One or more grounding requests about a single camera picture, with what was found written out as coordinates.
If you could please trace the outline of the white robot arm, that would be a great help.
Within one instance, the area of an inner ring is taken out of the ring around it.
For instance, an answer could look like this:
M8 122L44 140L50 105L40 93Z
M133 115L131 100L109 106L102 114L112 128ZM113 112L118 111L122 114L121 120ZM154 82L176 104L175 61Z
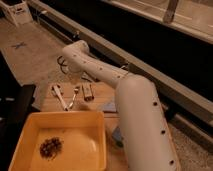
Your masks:
M65 46L62 55L71 72L85 71L115 89L114 102L129 171L181 171L152 81L91 57L83 40Z

